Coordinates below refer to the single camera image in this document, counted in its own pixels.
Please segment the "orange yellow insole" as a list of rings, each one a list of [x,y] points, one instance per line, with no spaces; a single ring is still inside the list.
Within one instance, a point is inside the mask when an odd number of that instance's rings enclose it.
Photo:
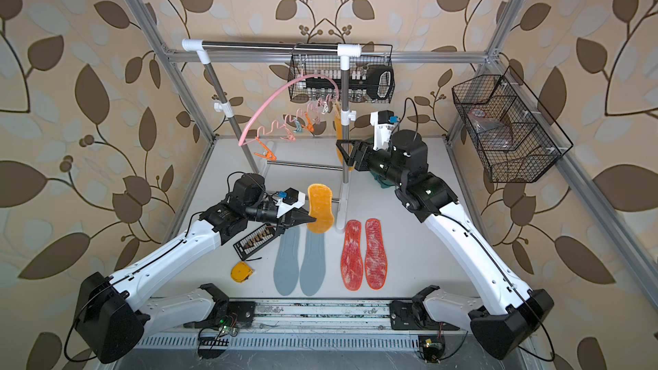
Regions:
[[[344,139],[344,137],[342,135],[343,127],[342,127],[342,124],[341,124],[341,121],[340,121],[340,110],[334,110],[333,113],[334,113],[333,126],[334,126],[334,129],[336,131],[336,138],[338,140],[343,140]],[[338,147],[336,148],[336,152],[337,152],[337,156],[339,158],[340,164],[343,164],[344,163],[344,158],[343,158],[343,155],[340,152],[340,149]]]
[[[324,184],[314,183],[308,187],[309,215],[315,222],[308,224],[308,230],[315,234],[329,231],[334,224],[332,213],[332,190]]]

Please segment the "light blue insole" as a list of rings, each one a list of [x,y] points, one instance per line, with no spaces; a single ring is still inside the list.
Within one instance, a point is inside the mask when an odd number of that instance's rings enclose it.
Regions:
[[[303,263],[299,276],[300,288],[305,296],[314,296],[326,275],[325,236],[307,231]]]
[[[299,279],[298,250],[301,230],[298,226],[288,229],[280,237],[279,249],[273,269],[273,282],[281,296],[289,296]]]

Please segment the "red insole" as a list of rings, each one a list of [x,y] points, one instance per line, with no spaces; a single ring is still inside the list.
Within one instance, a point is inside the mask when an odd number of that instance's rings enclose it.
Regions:
[[[340,260],[340,271],[348,291],[358,291],[363,282],[363,257],[361,254],[362,225],[350,220],[344,230],[344,246]]]
[[[387,254],[379,219],[368,219],[365,225],[366,255],[365,275],[371,289],[381,289],[387,279]]]

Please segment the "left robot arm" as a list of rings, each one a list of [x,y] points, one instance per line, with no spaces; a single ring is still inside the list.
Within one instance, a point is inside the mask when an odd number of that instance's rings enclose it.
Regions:
[[[211,326],[227,310],[228,297],[217,286],[203,284],[188,294],[157,300],[152,299],[154,293],[251,222],[271,225],[277,234],[314,222],[305,200],[294,188],[272,197],[263,176],[241,174],[224,200],[201,212],[185,232],[110,276],[95,272],[87,277],[70,330],[82,337],[94,359],[108,364],[154,333],[192,322]]]

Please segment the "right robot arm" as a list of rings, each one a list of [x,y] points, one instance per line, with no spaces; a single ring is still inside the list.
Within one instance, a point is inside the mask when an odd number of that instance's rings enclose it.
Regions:
[[[394,133],[386,148],[367,140],[338,140],[344,162],[392,183],[401,205],[435,233],[474,285],[477,295],[439,286],[416,294],[418,319],[470,332],[490,356],[503,360],[535,331],[555,305],[544,289],[531,289],[483,238],[449,185],[428,169],[428,147],[412,130]]]

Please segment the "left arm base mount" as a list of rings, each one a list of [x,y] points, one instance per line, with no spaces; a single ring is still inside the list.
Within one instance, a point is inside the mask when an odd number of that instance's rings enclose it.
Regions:
[[[202,360],[224,354],[228,348],[226,337],[236,337],[241,329],[252,327],[255,319],[254,301],[236,301],[229,298],[214,284],[200,287],[212,298],[214,305],[207,318],[189,322],[184,328],[198,329],[196,353]]]

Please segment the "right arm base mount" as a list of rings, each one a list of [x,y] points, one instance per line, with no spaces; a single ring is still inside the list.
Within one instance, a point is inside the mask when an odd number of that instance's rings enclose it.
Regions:
[[[432,320],[423,305],[426,297],[440,289],[430,285],[416,293],[409,301],[394,300],[389,303],[391,327],[394,331],[457,331],[459,327]]]

